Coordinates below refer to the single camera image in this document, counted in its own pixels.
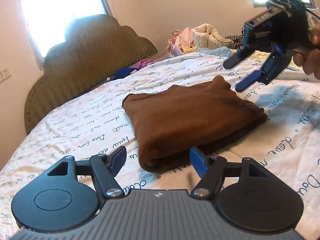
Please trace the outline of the person right hand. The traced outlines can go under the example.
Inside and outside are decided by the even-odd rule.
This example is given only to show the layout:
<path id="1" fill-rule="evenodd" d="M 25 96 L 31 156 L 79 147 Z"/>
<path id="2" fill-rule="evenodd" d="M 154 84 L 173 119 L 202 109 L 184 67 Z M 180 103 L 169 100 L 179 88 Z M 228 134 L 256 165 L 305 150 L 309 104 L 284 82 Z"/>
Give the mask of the person right hand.
<path id="1" fill-rule="evenodd" d="M 319 47 L 319 23 L 312 31 L 311 41 L 316 47 Z M 320 79 L 319 59 L 320 51 L 317 48 L 310 51 L 307 57 L 303 57 L 301 54 L 295 54 L 293 57 L 294 63 L 302 67 L 306 75 L 313 74 L 317 80 Z"/>

